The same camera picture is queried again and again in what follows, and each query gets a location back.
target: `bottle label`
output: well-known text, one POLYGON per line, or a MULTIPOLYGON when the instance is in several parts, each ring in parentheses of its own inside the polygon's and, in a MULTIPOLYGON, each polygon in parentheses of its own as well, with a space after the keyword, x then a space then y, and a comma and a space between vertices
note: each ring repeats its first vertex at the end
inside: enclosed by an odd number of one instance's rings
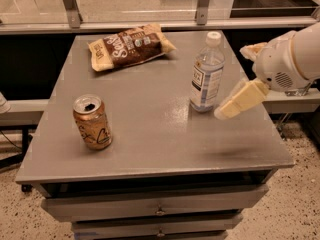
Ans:
POLYGON ((216 68, 200 65, 200 63, 194 65, 190 100, 196 106, 213 106, 219 89, 222 69, 223 63, 217 65, 216 68))

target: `gray tabletop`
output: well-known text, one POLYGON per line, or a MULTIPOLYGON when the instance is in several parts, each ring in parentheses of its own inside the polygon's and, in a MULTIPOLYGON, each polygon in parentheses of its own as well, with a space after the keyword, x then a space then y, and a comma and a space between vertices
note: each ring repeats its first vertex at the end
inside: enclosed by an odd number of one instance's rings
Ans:
MULTIPOLYGON (((293 165, 263 105, 219 121, 189 105, 193 60, 207 31, 169 32, 177 50, 147 63, 96 73, 88 43, 77 36, 17 174, 18 183, 231 172, 293 165), (106 105, 113 142, 86 148, 72 116, 74 100, 97 94, 106 105)), ((228 42, 218 104, 244 76, 228 42)))

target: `black cable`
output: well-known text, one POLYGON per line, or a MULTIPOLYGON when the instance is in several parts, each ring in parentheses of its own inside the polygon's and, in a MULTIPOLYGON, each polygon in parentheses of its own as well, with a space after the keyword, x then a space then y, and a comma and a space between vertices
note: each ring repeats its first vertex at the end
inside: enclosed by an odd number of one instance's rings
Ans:
POLYGON ((14 144, 11 140, 9 140, 9 138, 8 138, 2 131, 0 131, 0 133, 3 135, 3 137, 5 137, 5 138, 7 139, 7 141, 10 142, 11 145, 13 145, 13 146, 15 146, 16 148, 22 150, 21 147, 18 147, 18 146, 17 146, 16 144, 14 144))

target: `white robot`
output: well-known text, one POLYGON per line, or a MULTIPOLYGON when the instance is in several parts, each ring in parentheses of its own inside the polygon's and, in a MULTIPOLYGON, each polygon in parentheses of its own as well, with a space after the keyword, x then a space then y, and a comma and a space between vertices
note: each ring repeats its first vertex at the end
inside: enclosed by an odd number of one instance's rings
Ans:
POLYGON ((301 89, 320 78, 320 23, 245 49, 247 52, 241 52, 254 61, 252 69, 257 78, 241 80, 235 86, 215 110, 218 119, 232 118, 260 104, 270 89, 301 89))

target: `floor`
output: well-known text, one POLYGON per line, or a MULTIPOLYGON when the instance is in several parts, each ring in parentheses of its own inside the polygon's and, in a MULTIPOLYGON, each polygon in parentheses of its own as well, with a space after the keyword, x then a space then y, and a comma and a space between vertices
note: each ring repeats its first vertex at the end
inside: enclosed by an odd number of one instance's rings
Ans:
MULTIPOLYGON (((244 219, 228 232, 226 240, 320 239, 320 155, 299 120, 284 127, 284 144, 296 165, 278 171, 268 182, 269 192, 244 219)), ((20 145, 20 136, 9 133, 20 145)), ((0 156, 17 149, 0 136, 0 156)), ((40 208, 42 196, 36 191, 21 192, 14 182, 18 167, 0 171, 0 239, 73 239, 69 223, 58 223, 40 208)))

